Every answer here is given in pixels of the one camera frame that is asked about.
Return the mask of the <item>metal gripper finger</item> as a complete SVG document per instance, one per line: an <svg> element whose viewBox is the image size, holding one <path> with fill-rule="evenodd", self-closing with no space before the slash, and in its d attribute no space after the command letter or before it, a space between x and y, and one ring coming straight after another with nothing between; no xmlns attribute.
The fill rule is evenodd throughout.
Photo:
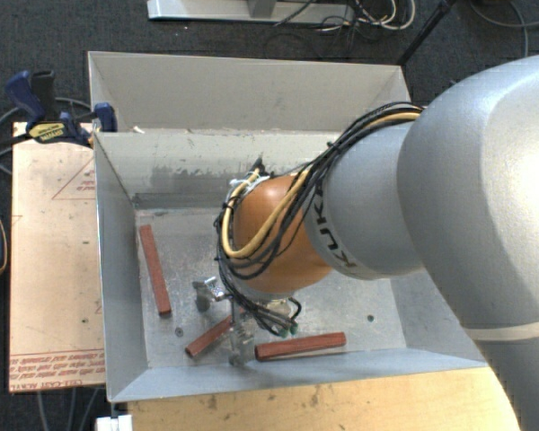
<svg viewBox="0 0 539 431"><path fill-rule="evenodd" d="M228 297L226 291L217 283L217 277L195 280L192 287L196 292L195 304L199 312L209 310L212 303L218 303Z"/></svg>
<svg viewBox="0 0 539 431"><path fill-rule="evenodd" d="M252 320L235 322L230 329L231 354L229 363L243 366L254 359L255 323Z"/></svg>

